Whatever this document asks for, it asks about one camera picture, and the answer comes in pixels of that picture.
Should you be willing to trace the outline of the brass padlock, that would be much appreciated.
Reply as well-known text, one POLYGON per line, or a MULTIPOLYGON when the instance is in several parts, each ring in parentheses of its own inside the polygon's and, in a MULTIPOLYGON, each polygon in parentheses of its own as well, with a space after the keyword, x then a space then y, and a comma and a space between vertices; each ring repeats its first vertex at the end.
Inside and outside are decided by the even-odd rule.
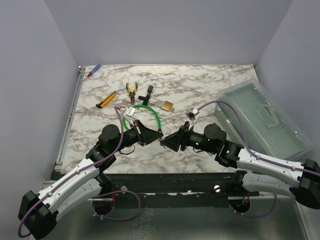
POLYGON ((154 103, 154 102, 149 102, 148 106, 156 106, 164 111, 170 112, 173 110, 173 103, 169 101, 165 101, 164 103, 154 103))

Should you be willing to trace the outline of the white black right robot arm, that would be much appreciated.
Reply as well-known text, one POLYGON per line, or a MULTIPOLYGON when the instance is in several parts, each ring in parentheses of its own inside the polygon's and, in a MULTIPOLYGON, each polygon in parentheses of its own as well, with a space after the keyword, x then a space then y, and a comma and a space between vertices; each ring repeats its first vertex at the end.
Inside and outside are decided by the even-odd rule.
POLYGON ((320 208, 320 166, 311 159, 299 162, 261 154, 228 141, 226 132, 215 123, 200 134, 186 122, 160 143, 175 152, 192 147, 215 155, 215 161, 224 167, 242 169, 243 176, 230 183, 230 191, 236 196, 247 191, 269 192, 293 197, 311 209, 320 208))

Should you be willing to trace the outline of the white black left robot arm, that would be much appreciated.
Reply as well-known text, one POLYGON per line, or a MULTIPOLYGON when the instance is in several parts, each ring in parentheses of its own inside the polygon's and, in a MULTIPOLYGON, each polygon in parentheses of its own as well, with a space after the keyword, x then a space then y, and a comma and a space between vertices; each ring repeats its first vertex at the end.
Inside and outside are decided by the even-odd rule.
POLYGON ((18 228, 26 227, 36 240, 43 239, 69 207, 97 195, 104 198, 110 194, 111 181, 104 170, 115 162, 115 153, 135 143, 149 145, 162 137, 162 130, 150 129, 140 120, 135 120, 127 131, 114 124, 106 125, 96 145, 69 173, 37 193, 30 190, 23 195, 18 228))

